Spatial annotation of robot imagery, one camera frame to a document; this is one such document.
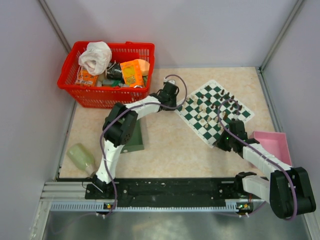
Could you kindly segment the green white chess mat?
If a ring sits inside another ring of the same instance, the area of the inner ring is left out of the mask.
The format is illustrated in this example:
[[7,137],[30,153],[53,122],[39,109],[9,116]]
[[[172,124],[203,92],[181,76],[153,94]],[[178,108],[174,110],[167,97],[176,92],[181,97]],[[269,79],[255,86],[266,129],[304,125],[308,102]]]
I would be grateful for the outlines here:
[[252,110],[215,80],[208,81],[188,94],[184,104],[175,112],[212,148],[223,132],[217,118],[218,107],[221,107],[220,118],[225,127],[229,126],[232,119],[246,123],[255,116]]

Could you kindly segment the dark green plastic tray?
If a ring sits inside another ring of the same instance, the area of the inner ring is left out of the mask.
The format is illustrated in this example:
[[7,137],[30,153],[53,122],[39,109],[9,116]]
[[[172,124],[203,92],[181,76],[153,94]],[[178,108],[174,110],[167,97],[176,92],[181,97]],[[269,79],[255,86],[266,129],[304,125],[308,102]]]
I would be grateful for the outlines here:
[[128,143],[123,147],[121,153],[131,153],[142,151],[145,149],[143,143],[142,129],[141,129],[141,121],[137,120],[133,134]]

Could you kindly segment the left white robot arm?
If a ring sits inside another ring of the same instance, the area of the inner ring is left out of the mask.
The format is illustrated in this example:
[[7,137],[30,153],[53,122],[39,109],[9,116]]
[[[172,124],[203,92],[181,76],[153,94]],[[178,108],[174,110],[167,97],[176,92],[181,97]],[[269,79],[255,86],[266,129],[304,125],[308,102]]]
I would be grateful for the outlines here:
[[164,83],[163,89],[133,103],[116,103],[105,118],[100,136],[102,159],[92,178],[96,192],[102,198],[109,198],[114,191],[111,182],[116,175],[116,166],[123,147],[133,137],[137,120],[162,110],[177,108],[179,87],[172,81]]

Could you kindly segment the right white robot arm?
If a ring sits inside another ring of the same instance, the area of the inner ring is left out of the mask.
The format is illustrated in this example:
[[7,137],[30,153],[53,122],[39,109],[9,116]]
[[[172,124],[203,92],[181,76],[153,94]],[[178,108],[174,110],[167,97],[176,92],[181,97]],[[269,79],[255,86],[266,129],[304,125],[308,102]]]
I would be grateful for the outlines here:
[[214,146],[225,152],[234,151],[264,174],[261,177],[254,172],[238,173],[233,185],[237,197],[255,195],[268,203],[278,218],[288,221],[316,210],[309,174],[303,167],[282,162],[257,139],[249,138],[241,120],[232,120],[222,129]]

